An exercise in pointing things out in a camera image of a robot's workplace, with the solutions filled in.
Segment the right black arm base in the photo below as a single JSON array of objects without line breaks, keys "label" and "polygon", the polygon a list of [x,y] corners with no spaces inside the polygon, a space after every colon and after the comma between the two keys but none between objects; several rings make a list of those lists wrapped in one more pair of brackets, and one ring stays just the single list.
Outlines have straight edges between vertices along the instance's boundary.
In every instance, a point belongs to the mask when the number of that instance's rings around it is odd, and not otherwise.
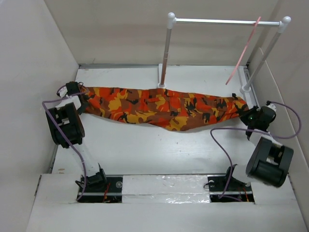
[{"label": "right black arm base", "polygon": [[211,203],[247,202],[253,203],[252,187],[230,176],[231,167],[225,174],[211,174],[203,188],[210,193]]}]

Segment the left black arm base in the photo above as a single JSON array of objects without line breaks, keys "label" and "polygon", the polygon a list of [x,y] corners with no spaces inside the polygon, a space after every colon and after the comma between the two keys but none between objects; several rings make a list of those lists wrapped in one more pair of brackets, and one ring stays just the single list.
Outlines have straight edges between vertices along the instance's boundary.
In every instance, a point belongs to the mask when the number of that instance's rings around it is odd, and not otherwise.
[{"label": "left black arm base", "polygon": [[123,175],[105,175],[102,178],[101,173],[96,173],[86,178],[84,187],[84,177],[76,180],[79,187],[77,202],[79,203],[121,203]]}]

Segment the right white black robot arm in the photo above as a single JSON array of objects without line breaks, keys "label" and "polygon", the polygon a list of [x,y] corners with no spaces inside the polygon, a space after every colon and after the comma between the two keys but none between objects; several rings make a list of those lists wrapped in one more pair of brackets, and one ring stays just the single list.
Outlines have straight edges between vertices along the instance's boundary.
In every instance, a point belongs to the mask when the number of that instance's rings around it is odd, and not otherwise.
[{"label": "right white black robot arm", "polygon": [[248,164],[233,165],[232,174],[223,178],[224,187],[235,190],[240,184],[262,182],[279,188],[285,182],[294,150],[276,141],[268,132],[268,127],[276,118],[276,106],[253,107],[240,115],[247,126],[247,139],[255,145]]}]

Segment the orange camouflage trousers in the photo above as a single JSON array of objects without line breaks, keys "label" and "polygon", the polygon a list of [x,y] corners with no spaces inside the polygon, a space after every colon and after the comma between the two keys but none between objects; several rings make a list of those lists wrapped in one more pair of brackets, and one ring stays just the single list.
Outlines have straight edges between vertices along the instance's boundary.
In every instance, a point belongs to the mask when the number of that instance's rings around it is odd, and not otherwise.
[{"label": "orange camouflage trousers", "polygon": [[83,87],[86,112],[127,124],[151,124],[169,131],[221,123],[249,110],[244,99],[169,89]]}]

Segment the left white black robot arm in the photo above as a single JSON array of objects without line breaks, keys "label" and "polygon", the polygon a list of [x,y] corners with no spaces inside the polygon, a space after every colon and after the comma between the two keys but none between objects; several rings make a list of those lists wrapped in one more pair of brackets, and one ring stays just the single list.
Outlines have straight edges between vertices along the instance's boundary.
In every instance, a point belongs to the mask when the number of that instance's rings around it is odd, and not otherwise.
[{"label": "left white black robot arm", "polygon": [[86,93],[87,89],[83,88],[82,83],[68,82],[57,91],[59,100],[43,101],[42,106],[54,143],[65,149],[72,149],[81,164],[84,174],[76,183],[82,188],[93,188],[101,192],[108,184],[106,174],[83,144],[85,131],[80,115],[88,107],[84,99]]}]

